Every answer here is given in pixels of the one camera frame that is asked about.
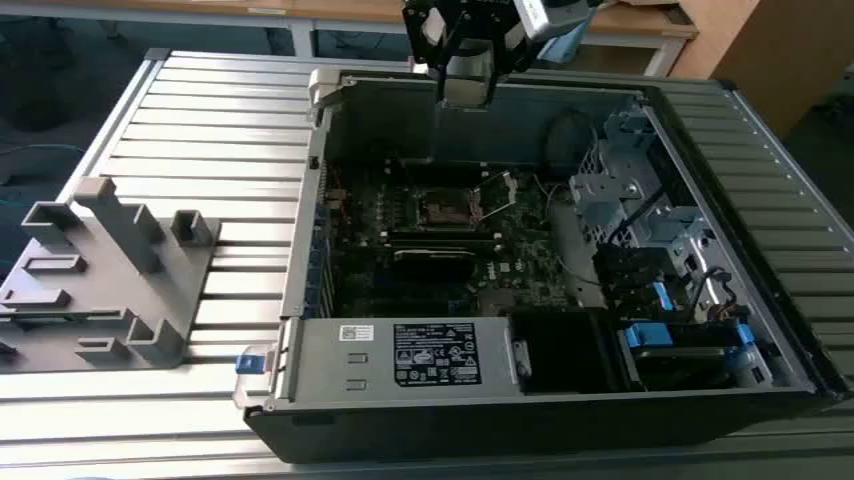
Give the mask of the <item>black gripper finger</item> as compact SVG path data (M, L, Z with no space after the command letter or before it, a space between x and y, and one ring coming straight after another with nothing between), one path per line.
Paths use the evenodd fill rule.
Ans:
M446 81L449 64L455 56L461 44L459 37L449 37L434 57L433 68L437 71L437 103L442 104L446 99Z
M505 63L505 44L502 42L491 43L491 71L486 84L486 96L485 105L489 106L493 102L494 94L499 79L503 75L503 63Z

